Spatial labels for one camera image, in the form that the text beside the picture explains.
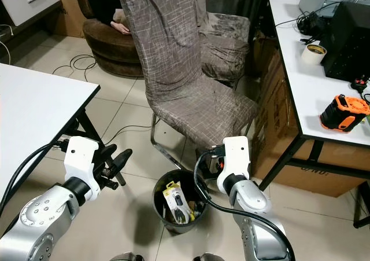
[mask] orange power tool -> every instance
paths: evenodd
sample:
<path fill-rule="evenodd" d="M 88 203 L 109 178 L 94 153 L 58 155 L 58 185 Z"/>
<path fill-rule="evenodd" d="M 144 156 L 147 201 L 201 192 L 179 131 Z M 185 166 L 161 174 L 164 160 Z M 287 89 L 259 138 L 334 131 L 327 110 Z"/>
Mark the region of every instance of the orange power tool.
<path fill-rule="evenodd" d="M 324 128 L 349 132 L 367 115 L 370 115 L 370 109 L 364 100 L 341 94 L 335 96 L 320 115 L 320 120 Z"/>

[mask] drawer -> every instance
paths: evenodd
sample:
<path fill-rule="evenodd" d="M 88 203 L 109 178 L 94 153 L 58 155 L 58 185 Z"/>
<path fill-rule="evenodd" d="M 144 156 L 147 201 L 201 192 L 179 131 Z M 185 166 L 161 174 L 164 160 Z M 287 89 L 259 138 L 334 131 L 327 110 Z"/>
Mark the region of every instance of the drawer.
<path fill-rule="evenodd" d="M 59 0 L 1 0 L 14 25 L 20 25 Z"/>

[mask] white table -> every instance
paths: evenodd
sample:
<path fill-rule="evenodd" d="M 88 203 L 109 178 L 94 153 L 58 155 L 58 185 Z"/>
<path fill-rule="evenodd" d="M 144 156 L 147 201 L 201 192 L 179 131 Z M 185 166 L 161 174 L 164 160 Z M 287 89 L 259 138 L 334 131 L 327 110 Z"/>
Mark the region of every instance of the white table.
<path fill-rule="evenodd" d="M 269 0 L 275 25 L 296 19 L 301 14 L 298 7 L 299 1 Z M 347 134 L 326 130 L 320 124 L 319 115 L 336 95 L 359 97 L 358 92 L 350 88 L 349 82 L 327 78 L 321 65 L 315 66 L 302 62 L 301 54 L 305 45 L 299 40 L 307 36 L 298 31 L 295 21 L 277 26 L 276 33 L 286 79 L 290 86 L 299 134 L 261 182 L 260 189 L 264 190 L 286 164 L 370 179 L 368 171 L 317 162 L 324 141 L 344 142 L 370 148 L 370 125 L 367 121 L 357 125 Z M 312 152 L 316 152 L 316 159 L 305 161 L 292 158 L 307 139 L 315 140 Z"/>
<path fill-rule="evenodd" d="M 58 140 L 76 119 L 84 135 L 103 146 L 84 111 L 99 89 L 94 83 L 0 64 L 0 198 L 18 166 L 41 146 Z M 11 195 L 46 153 L 24 167 Z"/>

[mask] black box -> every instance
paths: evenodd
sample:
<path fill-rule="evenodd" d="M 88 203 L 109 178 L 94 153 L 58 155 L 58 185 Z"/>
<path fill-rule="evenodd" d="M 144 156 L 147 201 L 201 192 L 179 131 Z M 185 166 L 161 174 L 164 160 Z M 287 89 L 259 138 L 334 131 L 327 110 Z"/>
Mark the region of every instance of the black box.
<path fill-rule="evenodd" d="M 370 6 L 341 2 L 320 45 L 326 77 L 352 82 L 370 73 Z"/>

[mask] black trash can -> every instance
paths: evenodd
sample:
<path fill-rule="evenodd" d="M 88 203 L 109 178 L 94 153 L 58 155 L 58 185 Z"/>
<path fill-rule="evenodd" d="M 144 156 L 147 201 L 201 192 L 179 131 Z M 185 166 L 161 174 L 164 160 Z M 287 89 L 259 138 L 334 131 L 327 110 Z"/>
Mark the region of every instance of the black trash can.
<path fill-rule="evenodd" d="M 178 225 L 177 223 L 172 223 L 166 218 L 163 217 L 163 210 L 165 208 L 166 214 L 171 214 L 171 210 L 169 209 L 166 199 L 164 198 L 163 191 L 166 189 L 166 185 L 174 181 L 175 183 L 180 181 L 181 189 L 184 193 L 185 199 L 189 201 L 195 201 L 198 205 L 200 202 L 203 202 L 203 209 L 199 210 L 200 215 L 196 217 L 196 219 L 190 223 L 185 225 Z M 205 187 L 204 182 L 202 179 L 199 179 L 199 182 Z M 204 213 L 207 209 L 207 204 L 201 199 L 197 191 L 195 190 L 195 184 L 193 179 L 193 173 L 184 170 L 173 170 L 167 172 L 165 175 L 158 180 L 156 186 L 153 190 L 153 207 L 156 214 L 161 218 L 164 223 L 164 226 L 167 228 L 168 231 L 175 234 L 183 234 L 185 232 L 190 231 L 195 224 L 197 224 L 200 219 L 204 216 Z"/>

